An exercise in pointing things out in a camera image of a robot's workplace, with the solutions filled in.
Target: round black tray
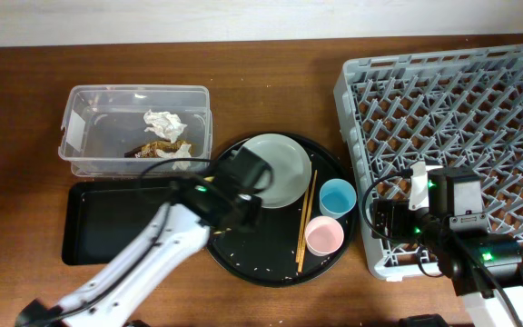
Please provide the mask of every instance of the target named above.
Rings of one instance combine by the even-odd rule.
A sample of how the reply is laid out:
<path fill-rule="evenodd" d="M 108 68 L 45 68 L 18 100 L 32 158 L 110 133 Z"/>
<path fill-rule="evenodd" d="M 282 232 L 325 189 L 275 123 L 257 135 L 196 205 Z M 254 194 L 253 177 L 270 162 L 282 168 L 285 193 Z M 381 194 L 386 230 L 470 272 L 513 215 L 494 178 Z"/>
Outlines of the round black tray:
<path fill-rule="evenodd" d="M 296 134 L 284 134 L 298 142 L 310 157 L 312 171 L 318 170 L 311 218 L 320 216 L 319 192 L 332 178 L 349 181 L 335 157 L 319 144 Z M 231 146 L 219 159 L 227 159 L 248 139 Z M 349 247 L 357 224 L 356 206 L 338 219 L 344 230 L 341 248 L 330 255 L 318 257 L 306 250 L 302 272 L 297 273 L 296 247 L 300 231 L 303 196 L 280 209 L 262 209 L 261 222 L 253 233 L 229 231 L 213 236 L 207 246 L 209 253 L 223 268 L 245 281 L 270 287 L 284 287 L 310 281 L 331 268 Z"/>

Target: gray dish rack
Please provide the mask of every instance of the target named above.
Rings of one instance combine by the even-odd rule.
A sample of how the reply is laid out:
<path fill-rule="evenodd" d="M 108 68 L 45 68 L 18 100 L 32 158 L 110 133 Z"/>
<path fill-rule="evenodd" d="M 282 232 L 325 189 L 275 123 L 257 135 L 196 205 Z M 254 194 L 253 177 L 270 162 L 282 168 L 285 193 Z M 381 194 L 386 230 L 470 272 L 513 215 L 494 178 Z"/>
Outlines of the gray dish rack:
<path fill-rule="evenodd" d="M 523 246 L 523 45 L 352 59 L 334 97 L 359 199 L 376 178 L 421 159 L 470 166 L 482 178 L 492 232 L 512 233 Z M 372 195 L 409 191 L 408 181 L 393 180 Z M 375 277 L 421 275 L 416 248 L 391 247 L 361 227 Z M 427 252 L 421 260 L 439 272 Z"/>

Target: black tray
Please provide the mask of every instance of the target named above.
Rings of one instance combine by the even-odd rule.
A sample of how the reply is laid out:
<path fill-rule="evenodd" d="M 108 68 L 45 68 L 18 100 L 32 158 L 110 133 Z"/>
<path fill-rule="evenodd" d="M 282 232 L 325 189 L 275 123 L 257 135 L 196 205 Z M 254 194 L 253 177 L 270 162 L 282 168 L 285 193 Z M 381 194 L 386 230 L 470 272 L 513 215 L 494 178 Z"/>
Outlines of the black tray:
<path fill-rule="evenodd" d="M 316 191 L 311 218 L 320 216 L 318 193 L 321 186 L 332 178 L 349 181 L 349 176 L 339 162 L 326 149 L 313 141 L 295 134 L 283 134 L 298 142 L 310 157 L 312 171 L 318 170 Z M 227 149 L 219 159 L 226 159 L 248 139 Z M 298 201 L 280 209 L 262 209 L 261 223 L 254 233 L 229 231 L 213 236 L 207 249 L 223 268 L 230 273 L 262 286 L 283 287 L 310 281 L 331 268 L 349 247 L 357 224 L 356 207 L 338 219 L 344 229 L 341 248 L 331 255 L 317 257 L 306 251 L 301 273 L 296 247 L 300 231 L 303 196 Z"/>
<path fill-rule="evenodd" d="M 62 260 L 108 263 L 152 220 L 173 178 L 77 183 L 68 194 Z"/>

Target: white sticker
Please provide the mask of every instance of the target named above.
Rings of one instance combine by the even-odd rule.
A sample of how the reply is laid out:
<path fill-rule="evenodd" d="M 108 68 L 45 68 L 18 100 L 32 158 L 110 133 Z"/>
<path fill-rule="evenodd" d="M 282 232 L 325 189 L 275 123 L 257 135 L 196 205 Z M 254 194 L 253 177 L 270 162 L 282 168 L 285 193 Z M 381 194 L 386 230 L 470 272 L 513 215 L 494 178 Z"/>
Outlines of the white sticker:
<path fill-rule="evenodd" d="M 84 127 L 86 122 L 74 110 L 70 114 L 70 122 L 68 122 L 68 135 L 65 141 L 68 142 L 77 152 L 82 148 L 82 137 L 84 136 Z"/>

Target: wooden chopstick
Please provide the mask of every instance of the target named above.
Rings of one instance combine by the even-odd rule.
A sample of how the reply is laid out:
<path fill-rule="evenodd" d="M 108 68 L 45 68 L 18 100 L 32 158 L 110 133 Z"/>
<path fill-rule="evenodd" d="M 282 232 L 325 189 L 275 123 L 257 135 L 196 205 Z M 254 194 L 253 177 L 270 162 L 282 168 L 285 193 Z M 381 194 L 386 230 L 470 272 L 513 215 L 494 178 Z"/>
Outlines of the wooden chopstick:
<path fill-rule="evenodd" d="M 312 202 L 314 201 L 314 191 L 316 191 L 316 176 L 318 176 L 318 170 L 314 171 L 314 180 L 312 181 L 312 188 L 310 190 L 310 200 L 308 201 L 308 210 L 306 211 L 306 221 L 304 222 L 304 231 L 302 231 L 300 261 L 298 262 L 298 273 L 301 273 L 301 268 L 304 265 L 304 254 L 306 253 L 306 238 L 304 237 L 304 234 L 306 232 L 306 226 L 310 222 L 310 216 L 312 213 Z"/>
<path fill-rule="evenodd" d="M 306 209 L 308 208 L 308 190 L 310 190 L 310 183 L 308 183 L 308 187 L 306 187 L 306 192 L 304 193 L 304 205 L 301 209 L 300 232 L 298 233 L 298 246 L 296 246 L 296 263 L 300 262 L 300 245 L 301 239 L 304 238 L 304 222 L 306 221 Z"/>

